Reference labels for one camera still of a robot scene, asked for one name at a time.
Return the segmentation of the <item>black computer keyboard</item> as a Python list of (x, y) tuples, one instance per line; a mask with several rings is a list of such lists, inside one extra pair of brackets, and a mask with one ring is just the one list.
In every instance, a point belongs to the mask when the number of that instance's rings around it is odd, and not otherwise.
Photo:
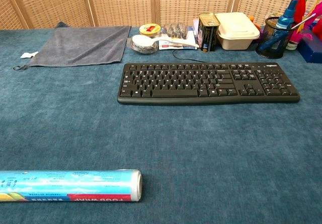
[(130, 105), (296, 103), (300, 94), (273, 63), (133, 63), (117, 100)]

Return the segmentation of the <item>teal table cloth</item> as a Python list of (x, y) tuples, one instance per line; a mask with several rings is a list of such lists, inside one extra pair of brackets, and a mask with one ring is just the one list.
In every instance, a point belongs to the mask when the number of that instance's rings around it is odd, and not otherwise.
[(322, 63), (278, 60), (295, 104), (130, 106), (123, 64), (262, 62), (255, 46), (181, 50), (121, 63), (30, 67), (52, 30), (0, 31), (0, 170), (139, 169), (139, 202), (0, 203), (0, 224), (322, 223)]

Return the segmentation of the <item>white red printed packet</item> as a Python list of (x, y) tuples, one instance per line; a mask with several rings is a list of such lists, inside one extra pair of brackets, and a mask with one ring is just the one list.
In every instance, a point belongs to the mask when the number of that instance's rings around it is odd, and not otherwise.
[[(188, 43), (196, 43), (194, 27), (188, 26), (187, 38), (184, 41), (188, 42)], [(158, 42), (158, 46), (159, 46), (159, 50), (170, 50), (170, 49), (196, 50), (197, 49), (197, 47), (183, 45), (183, 44), (179, 44), (179, 43), (168, 42), (168, 41), (164, 41), (164, 40), (160, 40)]]

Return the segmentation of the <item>white plastic spoon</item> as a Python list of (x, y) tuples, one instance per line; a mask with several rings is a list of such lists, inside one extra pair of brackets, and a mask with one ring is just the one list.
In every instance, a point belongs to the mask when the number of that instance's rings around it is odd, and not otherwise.
[(150, 38), (148, 36), (144, 35), (134, 35), (132, 37), (132, 42), (135, 43), (136, 45), (143, 46), (143, 47), (149, 47), (152, 46), (155, 42), (163, 40), (163, 41), (168, 41), (168, 42), (173, 42), (173, 43), (179, 43), (183, 45), (188, 45), (192, 47), (199, 48), (199, 45), (196, 43), (189, 43), (188, 41), (181, 39), (181, 38), (173, 38), (173, 37), (156, 37), (156, 38)]

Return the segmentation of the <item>yellow lidded round tin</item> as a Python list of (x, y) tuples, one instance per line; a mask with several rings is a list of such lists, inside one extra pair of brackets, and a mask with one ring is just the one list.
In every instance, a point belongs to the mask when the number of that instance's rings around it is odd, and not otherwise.
[(148, 23), (140, 26), (139, 32), (141, 35), (148, 36), (150, 38), (158, 37), (160, 35), (161, 26), (155, 23)]

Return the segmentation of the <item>clear bag of dark items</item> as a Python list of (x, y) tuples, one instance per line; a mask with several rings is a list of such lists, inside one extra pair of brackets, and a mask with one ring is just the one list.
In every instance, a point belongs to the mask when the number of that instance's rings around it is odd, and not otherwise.
[(188, 27), (184, 23), (164, 24), (164, 29), (169, 37), (187, 39)]

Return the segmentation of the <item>dark rectangular food can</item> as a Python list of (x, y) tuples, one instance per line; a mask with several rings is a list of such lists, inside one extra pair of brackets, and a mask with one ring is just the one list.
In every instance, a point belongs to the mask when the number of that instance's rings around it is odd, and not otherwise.
[(197, 42), (201, 51), (214, 51), (219, 26), (220, 22), (214, 13), (199, 14)]

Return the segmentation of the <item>grey microfibre towel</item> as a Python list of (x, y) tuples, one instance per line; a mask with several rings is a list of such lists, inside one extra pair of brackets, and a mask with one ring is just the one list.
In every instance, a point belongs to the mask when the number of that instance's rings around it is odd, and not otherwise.
[(24, 66), (71, 67), (120, 62), (131, 27), (69, 27), (57, 24), (52, 36)]

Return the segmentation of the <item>beige lidded food container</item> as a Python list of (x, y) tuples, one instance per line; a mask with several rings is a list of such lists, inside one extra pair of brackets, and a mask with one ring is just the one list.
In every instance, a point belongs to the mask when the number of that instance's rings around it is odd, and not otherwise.
[(225, 50), (245, 50), (260, 36), (260, 31), (244, 13), (216, 13), (215, 15), (220, 22), (217, 37)]

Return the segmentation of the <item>woven rattan folding screen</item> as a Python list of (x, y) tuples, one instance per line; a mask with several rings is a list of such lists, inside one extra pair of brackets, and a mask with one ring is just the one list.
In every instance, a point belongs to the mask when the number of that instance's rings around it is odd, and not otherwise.
[[(312, 9), (317, 0), (307, 0)], [(243, 12), (258, 24), (280, 13), (290, 0), (0, 0), (0, 29), (71, 26), (140, 26), (145, 23), (192, 23), (201, 12)]]

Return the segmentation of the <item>blue food wrap roll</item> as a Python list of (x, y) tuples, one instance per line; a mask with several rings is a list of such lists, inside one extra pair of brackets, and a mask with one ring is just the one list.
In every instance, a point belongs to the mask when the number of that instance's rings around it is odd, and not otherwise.
[(139, 201), (139, 170), (0, 171), (4, 201)]

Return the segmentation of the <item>black mesh pen holder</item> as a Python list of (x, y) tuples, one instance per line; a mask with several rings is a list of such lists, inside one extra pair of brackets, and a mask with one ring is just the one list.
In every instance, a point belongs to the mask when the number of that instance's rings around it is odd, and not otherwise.
[(256, 48), (258, 55), (269, 58), (279, 59), (283, 56), (286, 46), (294, 29), (281, 29), (276, 26), (278, 17), (269, 17), (265, 20), (259, 44)]

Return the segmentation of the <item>dark blue box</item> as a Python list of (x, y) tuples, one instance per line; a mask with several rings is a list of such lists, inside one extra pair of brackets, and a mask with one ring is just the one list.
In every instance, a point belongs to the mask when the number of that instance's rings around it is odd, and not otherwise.
[(322, 41), (314, 34), (312, 40), (303, 37), (297, 47), (306, 62), (322, 63)]

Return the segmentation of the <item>colourful feather shuttlecock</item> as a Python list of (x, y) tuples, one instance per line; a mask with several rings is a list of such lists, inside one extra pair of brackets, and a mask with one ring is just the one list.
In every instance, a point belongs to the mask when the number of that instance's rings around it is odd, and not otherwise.
[(301, 24), (293, 33), (292, 36), (286, 46), (286, 49), (288, 50), (295, 50), (297, 48), (298, 43), (302, 39), (302, 37), (306, 37), (310, 40), (312, 40), (312, 36), (309, 36), (308, 34), (304, 34), (304, 30), (309, 28), (309, 25), (311, 25), (316, 17), (322, 15), (322, 1), (318, 3), (313, 10), (311, 10), (306, 16), (305, 19), (309, 18), (306, 22)]

